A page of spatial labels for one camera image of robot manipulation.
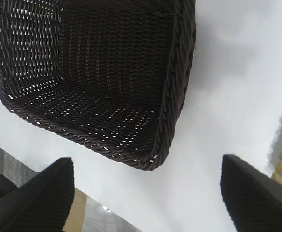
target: white table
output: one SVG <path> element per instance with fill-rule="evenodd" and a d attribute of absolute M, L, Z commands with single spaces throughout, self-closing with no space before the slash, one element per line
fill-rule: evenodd
<path fill-rule="evenodd" d="M 282 126 L 282 0 L 198 0 L 185 107 L 163 166 L 135 170 L 35 127 L 0 102 L 0 147 L 41 171 L 73 157 L 77 188 L 143 232 L 234 232 L 222 155 L 270 176 Z"/>

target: woven texture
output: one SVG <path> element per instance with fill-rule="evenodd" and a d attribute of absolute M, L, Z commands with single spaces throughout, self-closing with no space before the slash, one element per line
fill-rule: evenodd
<path fill-rule="evenodd" d="M 282 232 L 282 186 L 225 155 L 221 193 L 238 232 Z"/>
<path fill-rule="evenodd" d="M 163 164 L 183 107 L 195 0 L 0 0 L 0 99 L 132 167 Z"/>

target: dark brown wicker basket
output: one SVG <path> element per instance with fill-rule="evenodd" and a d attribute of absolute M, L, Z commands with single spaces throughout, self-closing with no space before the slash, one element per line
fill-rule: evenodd
<path fill-rule="evenodd" d="M 0 0 L 0 99 L 142 170 L 165 161 L 195 44 L 195 0 Z"/>

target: woven basket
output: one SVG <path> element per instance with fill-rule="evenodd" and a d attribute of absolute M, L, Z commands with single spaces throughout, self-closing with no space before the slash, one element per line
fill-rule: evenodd
<path fill-rule="evenodd" d="M 195 44 L 195 0 L 0 0 L 0 99 L 129 166 L 165 161 Z"/>

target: gray carpet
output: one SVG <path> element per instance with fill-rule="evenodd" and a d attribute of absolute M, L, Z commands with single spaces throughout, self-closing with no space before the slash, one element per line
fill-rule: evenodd
<path fill-rule="evenodd" d="M 18 187 L 37 174 L 2 149 L 0 149 L 0 173 Z"/>

